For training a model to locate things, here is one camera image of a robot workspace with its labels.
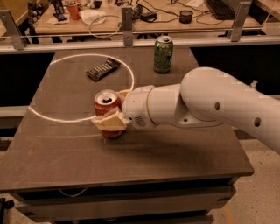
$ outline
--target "black keyboard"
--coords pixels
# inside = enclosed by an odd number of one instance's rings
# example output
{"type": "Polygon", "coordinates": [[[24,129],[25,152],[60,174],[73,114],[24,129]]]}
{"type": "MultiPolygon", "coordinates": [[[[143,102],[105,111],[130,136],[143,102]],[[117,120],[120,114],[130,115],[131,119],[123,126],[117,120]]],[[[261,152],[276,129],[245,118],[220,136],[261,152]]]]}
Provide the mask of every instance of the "black keyboard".
{"type": "Polygon", "coordinates": [[[235,19],[235,12],[222,0],[204,0],[204,2],[216,19],[235,19]]]}

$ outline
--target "red soda can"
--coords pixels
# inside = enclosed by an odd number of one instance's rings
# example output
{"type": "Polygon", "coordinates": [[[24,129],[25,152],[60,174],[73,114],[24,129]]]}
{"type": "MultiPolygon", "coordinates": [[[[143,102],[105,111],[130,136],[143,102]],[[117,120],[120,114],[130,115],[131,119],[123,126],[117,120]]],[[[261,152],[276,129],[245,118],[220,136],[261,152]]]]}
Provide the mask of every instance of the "red soda can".
{"type": "MultiPolygon", "coordinates": [[[[118,96],[118,94],[115,91],[110,89],[104,89],[95,95],[94,110],[97,116],[103,116],[111,109],[116,107],[122,110],[121,98],[118,96]]],[[[119,137],[123,133],[123,131],[102,130],[101,133],[105,137],[114,138],[114,137],[119,137]]]]}

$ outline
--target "can top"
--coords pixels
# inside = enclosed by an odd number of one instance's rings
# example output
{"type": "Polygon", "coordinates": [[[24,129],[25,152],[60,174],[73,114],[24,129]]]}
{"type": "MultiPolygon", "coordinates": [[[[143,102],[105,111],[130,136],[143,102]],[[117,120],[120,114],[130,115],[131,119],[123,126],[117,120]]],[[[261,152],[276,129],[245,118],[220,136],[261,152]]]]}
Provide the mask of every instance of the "can top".
{"type": "Polygon", "coordinates": [[[157,38],[157,41],[159,43],[163,43],[163,44],[168,44],[168,43],[171,43],[172,42],[172,38],[169,37],[169,36],[159,36],[157,38]]]}
{"type": "Polygon", "coordinates": [[[115,102],[117,93],[110,89],[104,89],[95,95],[94,100],[100,105],[109,105],[115,102]]]}

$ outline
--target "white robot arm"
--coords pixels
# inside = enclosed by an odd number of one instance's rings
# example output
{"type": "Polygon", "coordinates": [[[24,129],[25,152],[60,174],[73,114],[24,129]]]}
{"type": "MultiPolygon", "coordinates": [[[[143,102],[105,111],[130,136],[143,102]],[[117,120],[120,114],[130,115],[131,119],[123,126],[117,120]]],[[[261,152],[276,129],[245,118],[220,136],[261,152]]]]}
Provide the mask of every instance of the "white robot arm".
{"type": "Polygon", "coordinates": [[[193,69],[181,84],[135,89],[122,112],[137,129],[169,123],[198,130],[227,123],[280,154],[280,101],[211,67],[193,69]]]}

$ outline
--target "power adapter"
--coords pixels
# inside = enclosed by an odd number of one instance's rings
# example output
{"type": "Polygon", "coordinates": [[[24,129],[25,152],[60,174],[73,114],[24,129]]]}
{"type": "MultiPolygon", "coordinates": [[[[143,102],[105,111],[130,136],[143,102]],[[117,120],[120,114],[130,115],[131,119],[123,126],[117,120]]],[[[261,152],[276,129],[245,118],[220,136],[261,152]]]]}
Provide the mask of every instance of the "power adapter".
{"type": "Polygon", "coordinates": [[[156,19],[156,18],[157,18],[157,13],[154,11],[149,11],[146,13],[142,13],[140,15],[140,19],[147,22],[150,21],[151,19],[156,19]]]}

